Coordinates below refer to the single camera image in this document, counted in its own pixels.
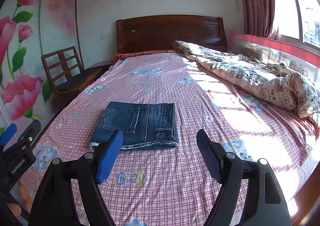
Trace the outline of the left human hand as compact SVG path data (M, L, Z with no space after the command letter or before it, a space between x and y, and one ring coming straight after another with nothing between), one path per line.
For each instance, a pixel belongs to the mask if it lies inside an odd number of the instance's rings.
M30 191L29 187L22 181L18 181L10 190L10 194L21 210L21 213L17 216L17 219L20 223L22 223L22 225L28 225L28 221L22 216L22 212L24 210L27 212L27 214L30 213L34 197L33 192Z

